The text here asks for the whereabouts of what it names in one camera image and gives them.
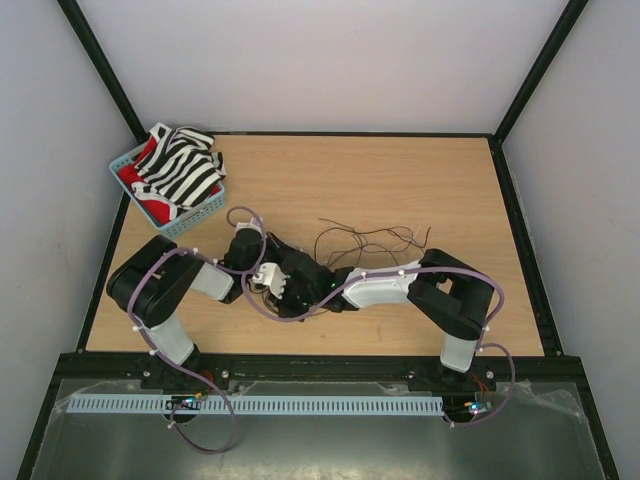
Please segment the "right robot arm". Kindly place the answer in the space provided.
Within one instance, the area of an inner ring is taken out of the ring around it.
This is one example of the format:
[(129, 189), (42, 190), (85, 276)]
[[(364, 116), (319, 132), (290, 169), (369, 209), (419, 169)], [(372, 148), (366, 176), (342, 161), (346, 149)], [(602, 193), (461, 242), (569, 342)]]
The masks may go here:
[(504, 292), (487, 275), (440, 249), (428, 249), (419, 260), (404, 265), (336, 270), (302, 252), (291, 252), (278, 263), (260, 266), (280, 318), (302, 321), (315, 309), (334, 313), (371, 306), (410, 304), (443, 333), (437, 365), (439, 381), (458, 389), (473, 374), (487, 323), (504, 305)]

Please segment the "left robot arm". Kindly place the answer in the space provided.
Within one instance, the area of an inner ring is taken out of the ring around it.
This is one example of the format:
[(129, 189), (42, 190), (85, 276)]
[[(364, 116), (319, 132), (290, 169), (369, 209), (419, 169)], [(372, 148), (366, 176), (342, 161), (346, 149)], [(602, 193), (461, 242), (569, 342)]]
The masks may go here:
[(106, 292), (131, 315), (150, 352), (165, 361), (164, 375), (177, 387), (194, 384), (200, 373), (196, 344), (177, 308), (195, 291), (223, 304), (245, 292), (267, 296), (265, 307), (280, 318), (301, 317), (324, 297), (331, 272), (260, 225), (240, 222), (219, 263), (180, 249), (157, 235), (121, 265)]

